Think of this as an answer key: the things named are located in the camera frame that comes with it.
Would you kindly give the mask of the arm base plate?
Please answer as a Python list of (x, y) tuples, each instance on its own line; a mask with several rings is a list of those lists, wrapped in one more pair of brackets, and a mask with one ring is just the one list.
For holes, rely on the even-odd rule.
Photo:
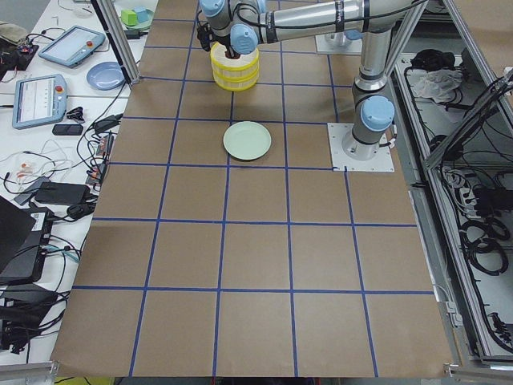
[(323, 34), (315, 37), (317, 53), (323, 55), (360, 55), (361, 39), (349, 39), (343, 33)]
[(328, 123), (332, 169), (339, 172), (394, 172), (386, 134), (376, 144), (361, 144), (353, 137), (353, 124)]

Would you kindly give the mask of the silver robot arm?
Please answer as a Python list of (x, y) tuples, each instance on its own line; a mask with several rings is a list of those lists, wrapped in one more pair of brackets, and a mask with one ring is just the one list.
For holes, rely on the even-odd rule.
[(353, 81), (355, 119), (341, 142), (355, 160), (370, 160), (394, 118), (393, 104), (379, 93), (386, 85), (391, 30), (403, 15), (403, 1), (333, 1), (267, 11), (263, 1), (202, 1), (206, 23), (198, 38), (205, 50), (212, 42), (229, 59), (253, 53), (260, 44), (321, 34), (362, 34), (361, 62)]

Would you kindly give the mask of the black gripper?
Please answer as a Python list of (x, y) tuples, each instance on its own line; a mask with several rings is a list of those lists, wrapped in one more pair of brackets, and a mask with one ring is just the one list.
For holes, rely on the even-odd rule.
[(196, 38), (204, 51), (211, 50), (214, 36), (208, 22), (198, 22), (196, 26)]

